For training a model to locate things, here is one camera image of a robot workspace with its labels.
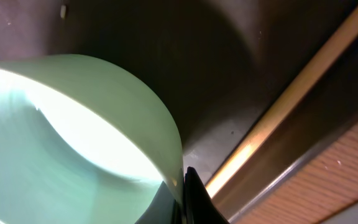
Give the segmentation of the mint green small bowl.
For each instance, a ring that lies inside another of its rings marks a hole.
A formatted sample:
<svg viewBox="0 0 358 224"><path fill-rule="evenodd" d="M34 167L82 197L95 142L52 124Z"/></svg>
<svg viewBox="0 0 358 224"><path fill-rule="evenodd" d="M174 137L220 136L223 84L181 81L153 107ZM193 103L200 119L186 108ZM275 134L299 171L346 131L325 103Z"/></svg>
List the mint green small bowl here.
<svg viewBox="0 0 358 224"><path fill-rule="evenodd" d="M136 76L85 55L0 61L0 223L136 223L162 182L182 211L178 128Z"/></svg>

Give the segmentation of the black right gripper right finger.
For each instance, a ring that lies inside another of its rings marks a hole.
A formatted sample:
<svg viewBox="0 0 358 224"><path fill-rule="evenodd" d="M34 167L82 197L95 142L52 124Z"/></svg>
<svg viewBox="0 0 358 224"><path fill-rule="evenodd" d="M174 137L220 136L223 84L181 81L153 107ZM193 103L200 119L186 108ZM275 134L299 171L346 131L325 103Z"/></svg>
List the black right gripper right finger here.
<svg viewBox="0 0 358 224"><path fill-rule="evenodd" d="M186 221L189 224L229 224L216 209L197 171L187 167L184 182Z"/></svg>

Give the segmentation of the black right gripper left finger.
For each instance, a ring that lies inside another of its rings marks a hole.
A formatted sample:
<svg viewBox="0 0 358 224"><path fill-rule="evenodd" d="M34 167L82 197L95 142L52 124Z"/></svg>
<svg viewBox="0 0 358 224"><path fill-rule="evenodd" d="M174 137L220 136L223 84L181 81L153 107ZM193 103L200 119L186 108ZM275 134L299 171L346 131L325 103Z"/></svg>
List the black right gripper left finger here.
<svg viewBox="0 0 358 224"><path fill-rule="evenodd" d="M135 224L179 224L179 207L165 182Z"/></svg>

